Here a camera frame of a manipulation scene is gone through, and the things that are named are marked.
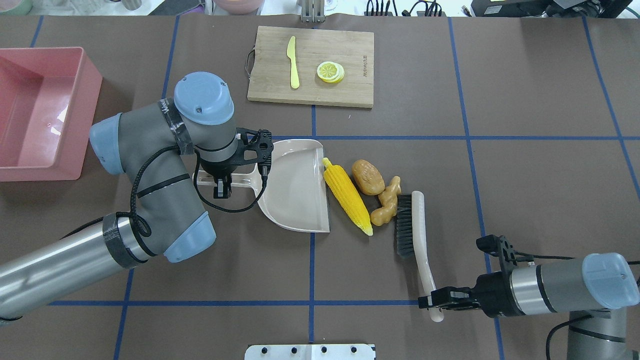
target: brush bristles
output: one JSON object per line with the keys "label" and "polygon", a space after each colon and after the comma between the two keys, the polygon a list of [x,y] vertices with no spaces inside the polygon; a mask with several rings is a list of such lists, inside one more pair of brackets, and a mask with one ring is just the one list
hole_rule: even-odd
{"label": "brush bristles", "polygon": [[412,224],[411,194],[400,194],[396,216],[396,253],[403,259],[414,255]]}

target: brown table surface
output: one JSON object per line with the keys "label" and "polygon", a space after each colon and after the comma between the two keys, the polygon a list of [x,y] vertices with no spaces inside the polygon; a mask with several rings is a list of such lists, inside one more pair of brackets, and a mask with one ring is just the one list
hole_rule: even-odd
{"label": "brown table surface", "polygon": [[[306,26],[295,15],[2,17],[0,47],[84,47],[104,76],[95,122],[171,95],[189,72],[221,76],[238,126],[315,138],[334,163],[365,158],[387,181],[401,176],[404,192],[423,191],[437,286],[473,286],[486,272],[483,234],[534,254],[640,259],[640,21],[332,15],[318,28],[375,32],[371,110],[247,101],[258,25]],[[90,147],[77,181],[0,183],[0,262],[127,210],[130,186]],[[237,190],[223,203],[250,199]],[[375,344],[378,359],[545,358],[567,314],[447,312],[434,323],[415,305],[415,262],[395,254],[393,225],[367,239],[329,203],[329,234],[286,231],[257,207],[209,209],[210,249],[178,264],[158,257],[27,314],[0,329],[0,359],[242,359],[249,344],[309,341]],[[638,334],[636,306],[629,348]],[[563,330],[552,358],[565,351]]]}

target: blue joint cap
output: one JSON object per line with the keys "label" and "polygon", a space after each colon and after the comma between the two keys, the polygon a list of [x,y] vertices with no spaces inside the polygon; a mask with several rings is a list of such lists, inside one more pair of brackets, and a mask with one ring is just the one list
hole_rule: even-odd
{"label": "blue joint cap", "polygon": [[122,113],[119,113],[104,119],[93,125],[89,131],[93,152],[100,160],[102,167],[111,175],[124,173],[120,162],[120,147],[118,146],[118,126],[121,115]]}
{"label": "blue joint cap", "polygon": [[587,255],[582,262],[582,278],[591,296],[607,309],[640,302],[634,274],[625,258],[618,253]]}
{"label": "blue joint cap", "polygon": [[216,241],[216,232],[211,224],[209,213],[205,211],[169,246],[164,256],[170,262],[178,263],[203,252],[214,241]]}
{"label": "blue joint cap", "polygon": [[210,72],[192,72],[180,79],[173,101],[181,114],[202,125],[224,124],[234,114],[227,83]]}

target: white dustpan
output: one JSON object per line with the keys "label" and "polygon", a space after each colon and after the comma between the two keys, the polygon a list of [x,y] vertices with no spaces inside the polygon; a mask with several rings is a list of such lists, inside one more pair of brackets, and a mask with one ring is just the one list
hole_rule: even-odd
{"label": "white dustpan", "polygon": [[[310,139],[273,143],[271,172],[258,205],[276,225],[304,233],[328,233],[329,211],[323,178],[324,149]],[[252,188],[258,195],[262,179],[258,166],[249,174],[231,174],[231,186]],[[198,173],[198,185],[215,185],[213,177]]]}

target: yellow corn cob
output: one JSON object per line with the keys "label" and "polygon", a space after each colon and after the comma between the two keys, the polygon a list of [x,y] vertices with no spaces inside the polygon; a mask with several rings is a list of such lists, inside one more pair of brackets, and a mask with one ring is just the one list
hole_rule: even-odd
{"label": "yellow corn cob", "polygon": [[335,198],[338,199],[340,206],[357,227],[361,228],[365,234],[372,236],[373,228],[371,227],[369,212],[347,173],[342,166],[332,165],[327,158],[322,159],[322,164],[325,167],[324,180],[329,185]]}

